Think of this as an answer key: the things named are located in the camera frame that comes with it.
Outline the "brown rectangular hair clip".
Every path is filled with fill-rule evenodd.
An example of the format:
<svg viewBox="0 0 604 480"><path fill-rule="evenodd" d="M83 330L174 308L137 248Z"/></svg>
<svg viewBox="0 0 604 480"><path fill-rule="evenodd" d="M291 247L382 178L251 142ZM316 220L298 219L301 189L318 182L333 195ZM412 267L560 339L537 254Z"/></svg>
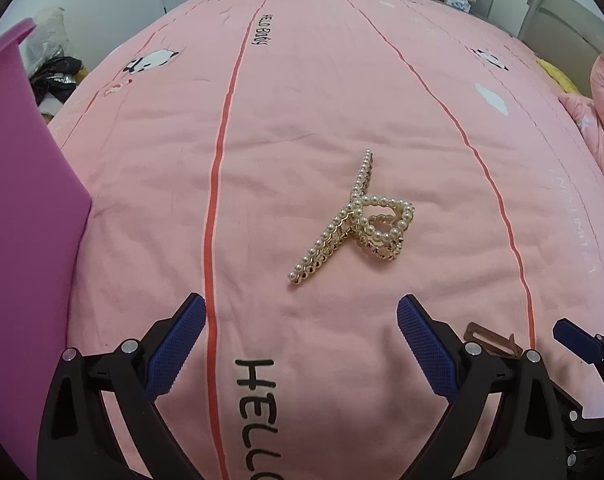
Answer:
<svg viewBox="0 0 604 480"><path fill-rule="evenodd" d="M480 344L492 356L521 358L523 355L523 348L516 343L514 334L505 337L475 322L467 325L464 341Z"/></svg>

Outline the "beige padded headboard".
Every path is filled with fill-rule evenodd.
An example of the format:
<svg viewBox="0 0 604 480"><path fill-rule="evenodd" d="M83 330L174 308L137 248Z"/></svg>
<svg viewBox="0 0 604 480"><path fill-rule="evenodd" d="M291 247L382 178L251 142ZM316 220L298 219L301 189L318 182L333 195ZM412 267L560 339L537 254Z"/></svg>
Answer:
<svg viewBox="0 0 604 480"><path fill-rule="evenodd" d="M575 0L528 0L518 39L592 96L590 73L604 53L604 21L597 15Z"/></svg>

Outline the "pink bed quilt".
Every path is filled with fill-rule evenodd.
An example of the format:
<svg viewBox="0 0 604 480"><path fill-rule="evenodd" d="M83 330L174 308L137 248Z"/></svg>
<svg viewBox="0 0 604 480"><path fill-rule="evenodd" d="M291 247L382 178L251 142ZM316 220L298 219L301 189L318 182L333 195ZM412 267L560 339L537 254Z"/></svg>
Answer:
<svg viewBox="0 0 604 480"><path fill-rule="evenodd" d="M208 479L395 479L445 410L396 324L416 296L535 348L604 414L558 318L604 331L604 175L516 38L429 0L191 0L108 55L50 130L92 196L68 339L110 351L191 292L209 319L158 401ZM346 240L288 273L349 201L415 219L393 261Z"/></svg>

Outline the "purple plastic basin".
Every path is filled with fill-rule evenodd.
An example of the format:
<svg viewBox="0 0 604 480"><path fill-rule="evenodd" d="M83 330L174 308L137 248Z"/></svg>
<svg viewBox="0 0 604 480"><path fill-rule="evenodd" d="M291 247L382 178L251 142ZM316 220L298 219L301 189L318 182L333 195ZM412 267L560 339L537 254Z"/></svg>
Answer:
<svg viewBox="0 0 604 480"><path fill-rule="evenodd" d="M34 27L0 36L0 444L29 479L90 209L25 73L19 46Z"/></svg>

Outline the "pearl hair claw clip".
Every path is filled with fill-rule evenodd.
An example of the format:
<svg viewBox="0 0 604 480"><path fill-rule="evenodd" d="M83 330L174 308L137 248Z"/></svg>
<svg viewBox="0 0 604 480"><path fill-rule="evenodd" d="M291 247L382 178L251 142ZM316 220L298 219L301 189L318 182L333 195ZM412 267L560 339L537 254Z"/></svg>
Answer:
<svg viewBox="0 0 604 480"><path fill-rule="evenodd" d="M404 236L415 219L415 206L407 200L368 194L374 153L367 150L349 201L320 233L300 261L288 273L288 282L298 286L324 266L342 244L352 238L364 252L382 260L393 261L402 252Z"/></svg>

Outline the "black plastic bag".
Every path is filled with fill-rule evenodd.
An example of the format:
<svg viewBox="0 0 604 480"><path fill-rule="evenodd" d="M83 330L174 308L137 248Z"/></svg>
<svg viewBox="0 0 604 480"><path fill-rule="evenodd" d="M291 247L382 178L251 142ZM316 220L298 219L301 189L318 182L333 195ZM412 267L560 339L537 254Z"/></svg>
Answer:
<svg viewBox="0 0 604 480"><path fill-rule="evenodd" d="M29 78L36 104L40 105L46 96L67 102L78 86L75 76L83 68L83 63L72 56L57 56L46 61Z"/></svg>

